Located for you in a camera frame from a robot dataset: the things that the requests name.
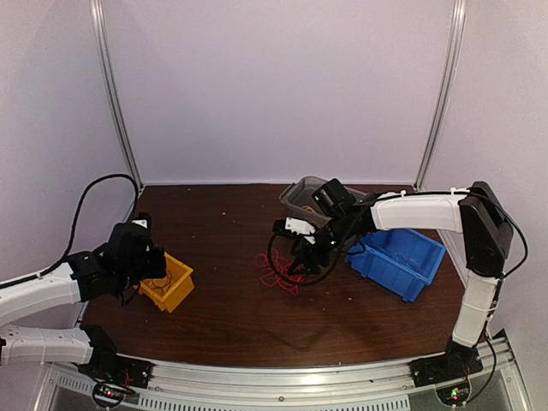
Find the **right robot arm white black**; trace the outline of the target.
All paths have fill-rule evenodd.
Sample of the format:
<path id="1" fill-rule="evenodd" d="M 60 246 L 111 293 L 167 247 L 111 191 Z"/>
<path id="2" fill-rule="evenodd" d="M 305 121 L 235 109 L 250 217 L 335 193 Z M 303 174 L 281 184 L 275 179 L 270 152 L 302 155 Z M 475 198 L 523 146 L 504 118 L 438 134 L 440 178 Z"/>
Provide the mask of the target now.
<path id="1" fill-rule="evenodd" d="M 337 179 L 320 186 L 313 200 L 329 218 L 317 228 L 303 219 L 286 218 L 285 235 L 304 241 L 294 267 L 318 275 L 333 268 L 331 251 L 341 252 L 353 237 L 393 229 L 435 229 L 463 236 L 468 280 L 452 335 L 439 359 L 447 378 L 467 369 L 507 274 L 504 266 L 514 235 L 510 217 L 486 182 L 447 192 L 369 193 L 355 197 Z"/>

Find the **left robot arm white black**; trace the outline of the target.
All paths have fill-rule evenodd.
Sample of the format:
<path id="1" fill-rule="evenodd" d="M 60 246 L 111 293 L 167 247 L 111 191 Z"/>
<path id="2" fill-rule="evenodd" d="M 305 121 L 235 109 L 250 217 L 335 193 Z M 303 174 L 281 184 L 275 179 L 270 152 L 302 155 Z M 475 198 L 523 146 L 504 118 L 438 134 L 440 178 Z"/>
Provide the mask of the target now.
<path id="1" fill-rule="evenodd" d="M 52 271 L 1 284 L 1 363 L 63 362 L 91 366 L 105 380 L 118 378 L 122 359 L 98 326 L 52 330 L 22 328 L 16 320 L 47 309 L 111 295 L 128 303 L 127 290 L 166 274 L 164 250 L 152 240 L 151 221 L 139 216 L 115 225 L 109 240 L 93 251 L 70 254 Z"/>

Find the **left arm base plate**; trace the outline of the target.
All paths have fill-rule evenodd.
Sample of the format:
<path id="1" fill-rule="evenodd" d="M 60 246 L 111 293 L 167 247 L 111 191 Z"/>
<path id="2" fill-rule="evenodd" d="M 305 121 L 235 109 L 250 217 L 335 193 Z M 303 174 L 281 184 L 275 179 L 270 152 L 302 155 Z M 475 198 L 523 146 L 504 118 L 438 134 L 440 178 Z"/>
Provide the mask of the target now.
<path id="1" fill-rule="evenodd" d="M 86 364 L 79 364 L 79 370 L 97 380 L 111 382 L 125 388 L 146 389 L 152 375 L 152 363 L 114 352 L 93 351 Z"/>

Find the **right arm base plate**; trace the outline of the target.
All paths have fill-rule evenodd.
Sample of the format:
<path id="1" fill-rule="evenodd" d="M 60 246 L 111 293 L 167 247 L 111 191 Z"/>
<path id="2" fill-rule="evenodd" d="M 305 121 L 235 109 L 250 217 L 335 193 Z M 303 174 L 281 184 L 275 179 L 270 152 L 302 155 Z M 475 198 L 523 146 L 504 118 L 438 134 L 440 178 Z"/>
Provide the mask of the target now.
<path id="1" fill-rule="evenodd" d="M 443 353 L 412 360 L 409 368 L 414 386 L 423 387 L 465 378 L 470 373 L 481 372 L 483 364 L 476 358 L 476 354 L 465 358 L 459 354 Z"/>

